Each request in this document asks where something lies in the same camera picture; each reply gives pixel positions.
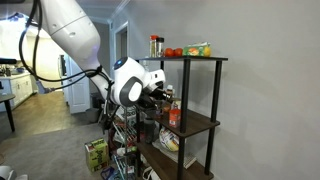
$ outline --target floor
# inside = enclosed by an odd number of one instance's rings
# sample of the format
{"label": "floor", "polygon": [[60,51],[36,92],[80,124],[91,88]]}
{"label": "floor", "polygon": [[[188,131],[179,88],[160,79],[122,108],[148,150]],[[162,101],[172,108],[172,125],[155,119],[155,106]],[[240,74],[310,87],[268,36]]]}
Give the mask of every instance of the floor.
{"label": "floor", "polygon": [[85,113],[70,114],[62,91],[35,94],[12,111],[15,132],[6,112],[0,112],[0,143],[8,138],[57,131],[90,124]]}

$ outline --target kitchen counter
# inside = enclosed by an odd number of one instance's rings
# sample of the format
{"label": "kitchen counter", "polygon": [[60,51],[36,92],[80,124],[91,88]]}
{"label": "kitchen counter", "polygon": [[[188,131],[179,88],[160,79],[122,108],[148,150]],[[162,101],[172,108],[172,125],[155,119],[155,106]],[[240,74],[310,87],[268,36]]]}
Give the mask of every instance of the kitchen counter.
{"label": "kitchen counter", "polygon": [[20,78],[20,77],[27,76],[27,75],[30,75],[30,73],[25,72],[25,73],[11,75],[11,76],[0,76],[0,80],[7,80],[7,79],[12,80],[12,79]]}

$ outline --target food package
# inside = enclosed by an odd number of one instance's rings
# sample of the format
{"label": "food package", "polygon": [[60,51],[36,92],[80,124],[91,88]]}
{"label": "food package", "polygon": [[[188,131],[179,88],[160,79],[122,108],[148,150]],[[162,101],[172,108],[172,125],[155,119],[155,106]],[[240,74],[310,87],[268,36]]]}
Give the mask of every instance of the food package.
{"label": "food package", "polygon": [[103,138],[85,143],[87,166],[91,172],[109,165],[108,144]]}
{"label": "food package", "polygon": [[210,43],[208,42],[202,42],[202,43],[196,43],[191,44],[183,48],[184,56],[205,56],[210,57],[211,55],[211,49],[210,49]]}

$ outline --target table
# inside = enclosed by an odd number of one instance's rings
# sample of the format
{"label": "table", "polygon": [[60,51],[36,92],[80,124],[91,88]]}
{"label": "table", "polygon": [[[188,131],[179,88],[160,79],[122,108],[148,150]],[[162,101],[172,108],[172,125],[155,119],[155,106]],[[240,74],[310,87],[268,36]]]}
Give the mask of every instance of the table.
{"label": "table", "polygon": [[12,132],[15,131],[14,123],[13,123],[13,118],[12,118],[12,112],[11,112],[11,106],[10,106],[10,100],[15,98],[16,96],[14,94],[6,94],[6,95],[0,95],[0,103],[4,102],[7,110],[7,115],[9,118],[10,126]]}

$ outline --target red tomato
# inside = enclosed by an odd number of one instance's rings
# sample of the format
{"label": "red tomato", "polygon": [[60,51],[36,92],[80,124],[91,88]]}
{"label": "red tomato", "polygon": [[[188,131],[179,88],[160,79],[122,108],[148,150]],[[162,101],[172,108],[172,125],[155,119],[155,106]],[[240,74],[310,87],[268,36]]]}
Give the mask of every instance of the red tomato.
{"label": "red tomato", "polygon": [[175,56],[182,56],[182,52],[183,52],[183,49],[182,48],[176,48],[174,50],[174,55]]}
{"label": "red tomato", "polygon": [[172,48],[166,48],[164,50],[164,56],[166,56],[166,57],[174,56],[173,49]]}

